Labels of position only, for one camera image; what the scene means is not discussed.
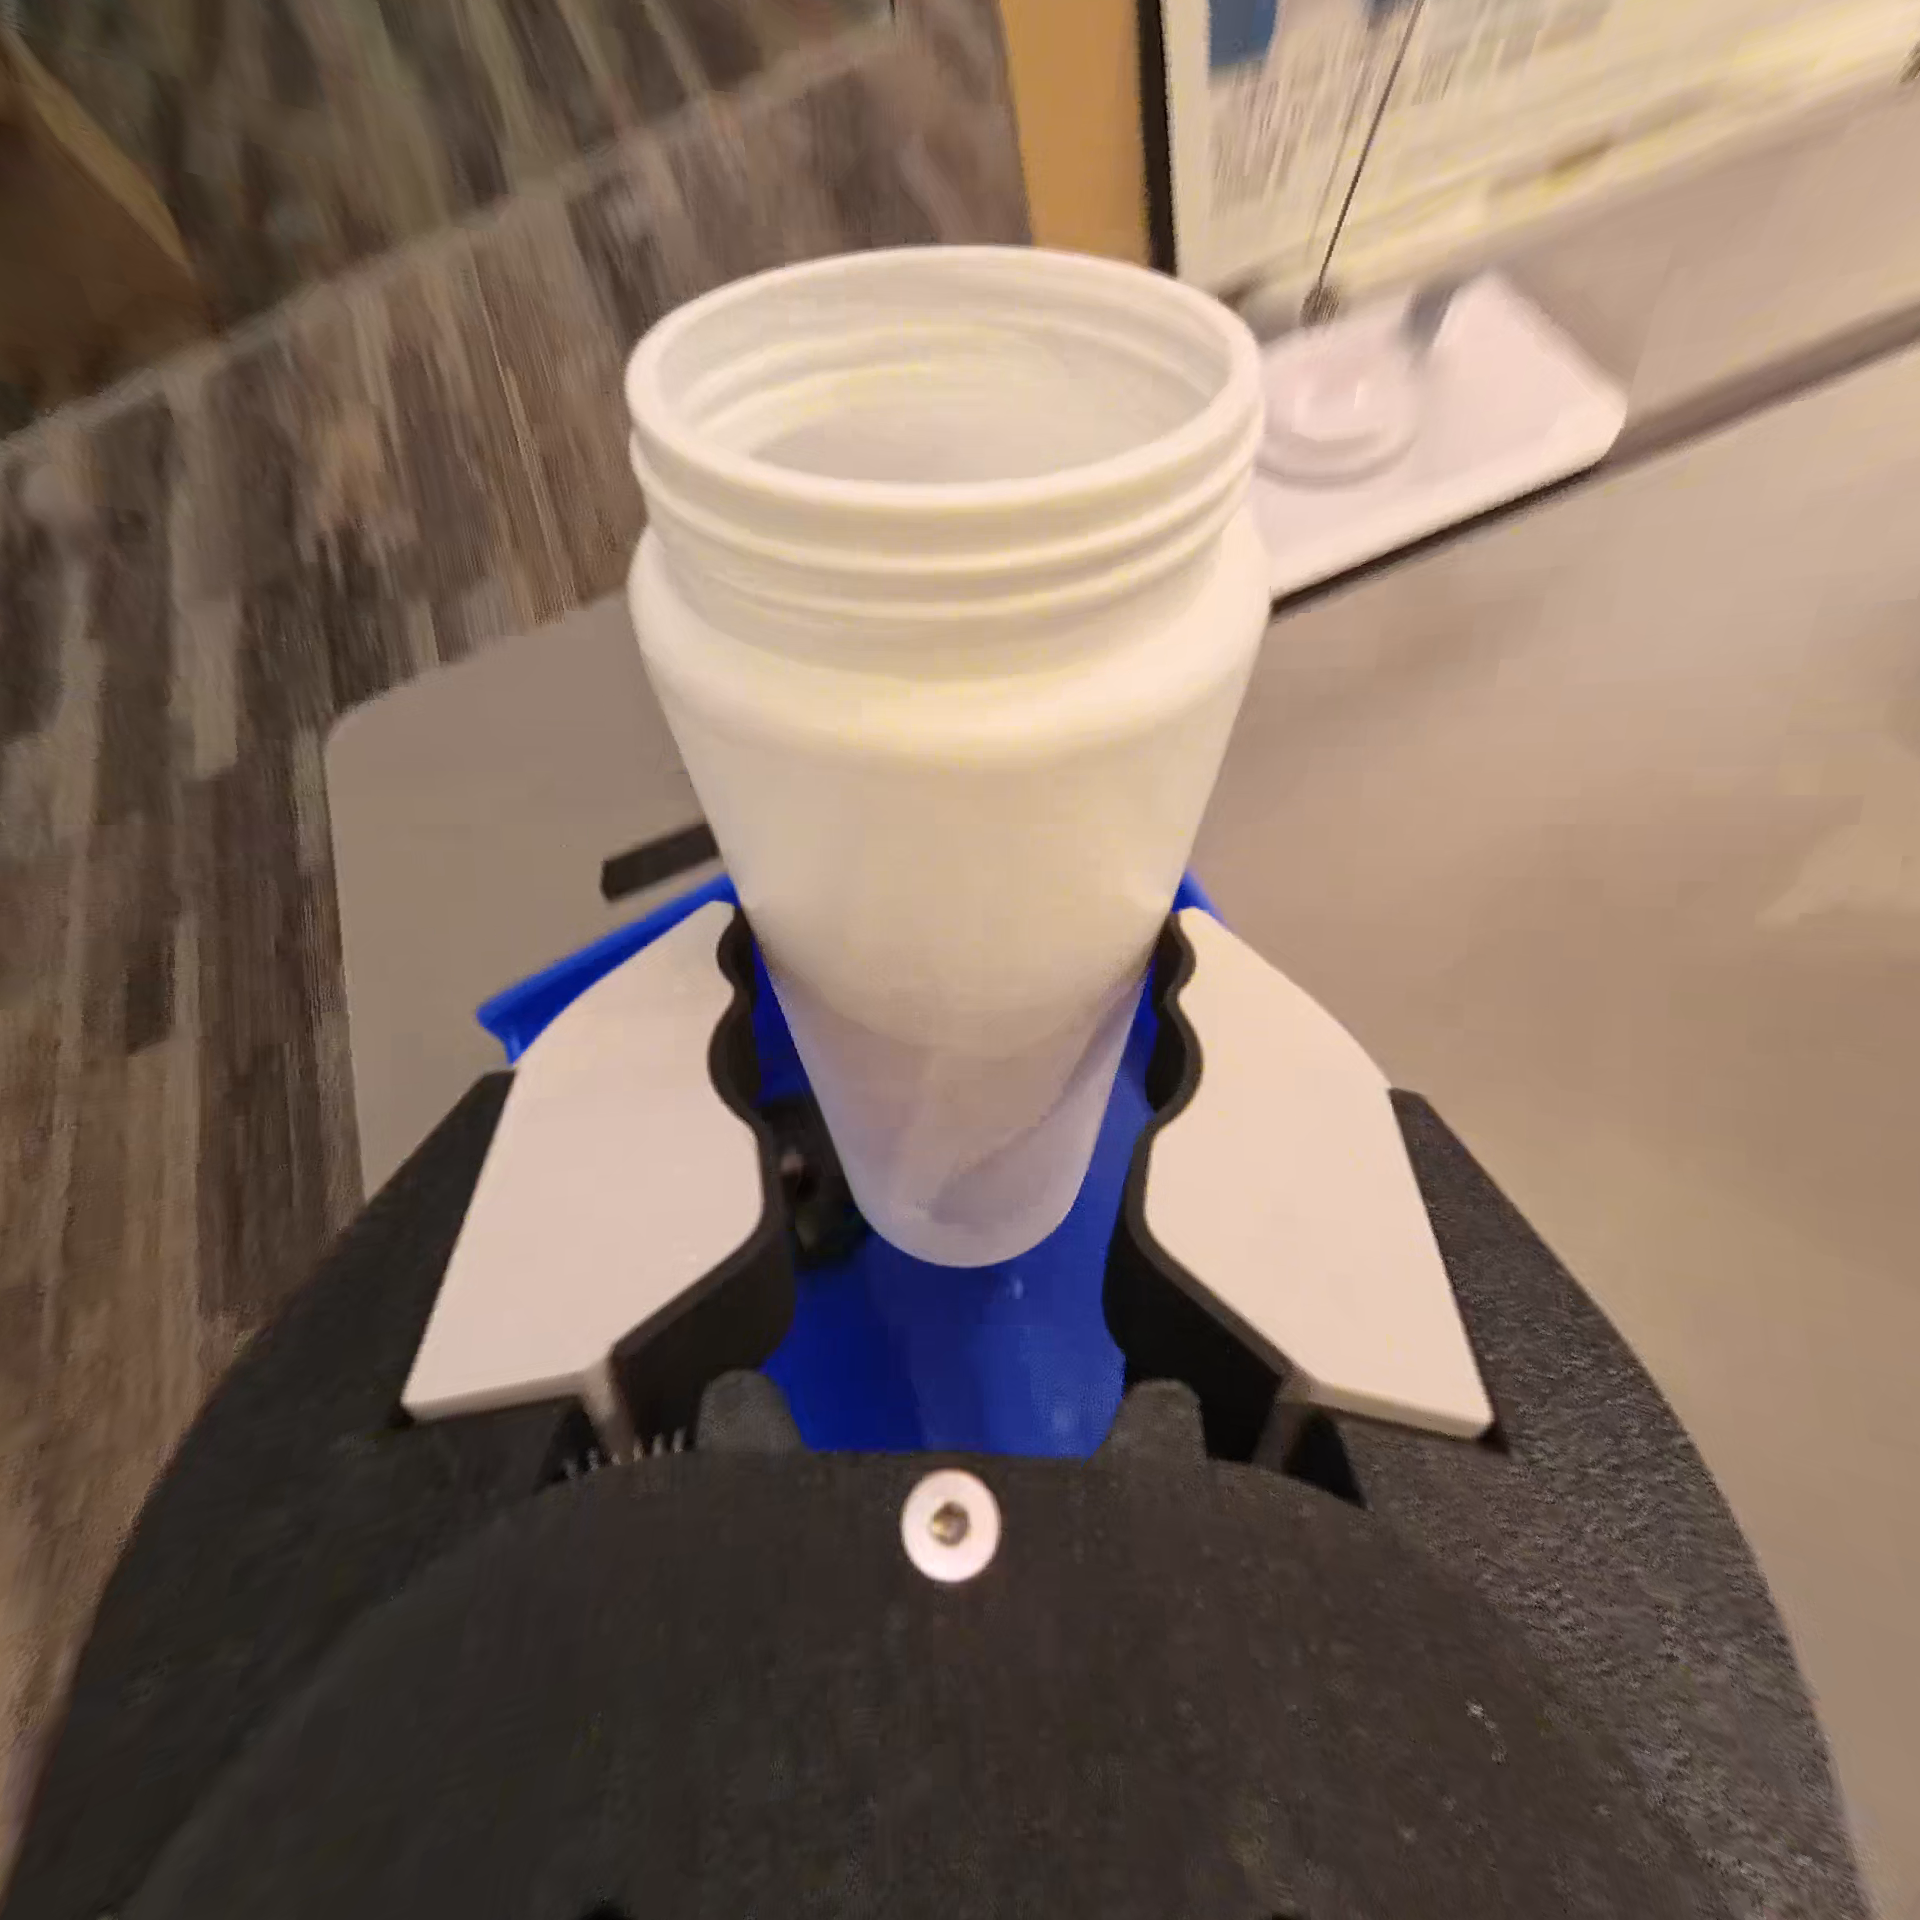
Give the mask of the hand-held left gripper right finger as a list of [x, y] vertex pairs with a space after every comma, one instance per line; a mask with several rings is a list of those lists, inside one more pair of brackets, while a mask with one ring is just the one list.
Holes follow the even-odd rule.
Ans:
[[1185, 1387], [1230, 1463], [1279, 1408], [1486, 1439], [1495, 1403], [1385, 1071], [1201, 905], [1167, 916], [1146, 984], [1146, 1118], [1101, 1277], [1127, 1383]]

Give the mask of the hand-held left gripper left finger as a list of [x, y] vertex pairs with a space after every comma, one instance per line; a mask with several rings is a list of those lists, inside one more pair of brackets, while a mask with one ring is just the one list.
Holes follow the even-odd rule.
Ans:
[[399, 1391], [418, 1423], [574, 1400], [606, 1448], [691, 1439], [797, 1299], [757, 1108], [751, 933], [704, 902], [521, 1054]]

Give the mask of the blue plastic storage bin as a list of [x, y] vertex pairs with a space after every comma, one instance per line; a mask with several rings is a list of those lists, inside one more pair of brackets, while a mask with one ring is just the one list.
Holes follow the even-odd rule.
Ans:
[[[713, 877], [486, 1001], [478, 1020], [507, 1051], [512, 1073], [555, 1015], [698, 905], [735, 905], [729, 879]], [[808, 1084], [757, 949], [753, 968], [763, 1116], [773, 1099], [808, 1094]], [[849, 1259], [813, 1271], [792, 1262], [790, 1328], [761, 1368], [782, 1384], [816, 1448], [1085, 1456], [1097, 1447], [1122, 1377], [1101, 1277], [1146, 1118], [1154, 1032], [1141, 995], [1088, 1175], [1062, 1224], [1032, 1249], [985, 1265], [936, 1265], [894, 1248], [869, 1222]]]

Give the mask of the white plastic bottle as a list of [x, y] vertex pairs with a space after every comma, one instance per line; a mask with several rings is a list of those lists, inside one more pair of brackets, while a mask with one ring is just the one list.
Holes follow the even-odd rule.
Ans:
[[1069, 1213], [1271, 589], [1255, 333], [1034, 246], [821, 256], [635, 345], [647, 677], [851, 1197]]

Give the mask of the instruction sheet on stand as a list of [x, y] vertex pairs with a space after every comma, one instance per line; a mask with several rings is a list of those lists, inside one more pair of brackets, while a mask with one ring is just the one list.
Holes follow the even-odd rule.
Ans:
[[[999, 5], [1034, 238], [1170, 271], [1154, 246], [1163, 99], [1150, 5]], [[1346, 284], [1326, 259], [1302, 284], [1230, 292], [1259, 340], [1263, 433], [1255, 520], [1274, 600], [1401, 553], [1598, 467], [1627, 421], [1624, 373], [1573, 319], [1521, 291], [1521, 248], [1601, 203], [1662, 195], [1742, 159], [1856, 96], [1714, 159], [1523, 223], [1502, 246], [1456, 248], [1392, 279]]]

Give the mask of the wooden cabinet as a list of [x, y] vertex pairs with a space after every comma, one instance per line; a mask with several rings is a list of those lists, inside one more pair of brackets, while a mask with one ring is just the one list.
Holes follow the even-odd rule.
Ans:
[[158, 187], [3, 27], [3, 432], [208, 333], [208, 299]]

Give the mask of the printed instruction sheet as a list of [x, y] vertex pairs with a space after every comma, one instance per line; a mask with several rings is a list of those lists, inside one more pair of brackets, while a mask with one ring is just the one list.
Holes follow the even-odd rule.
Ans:
[[1210, 1], [1158, 27], [1158, 263], [1382, 280], [1749, 141], [1915, 59], [1915, 1]]

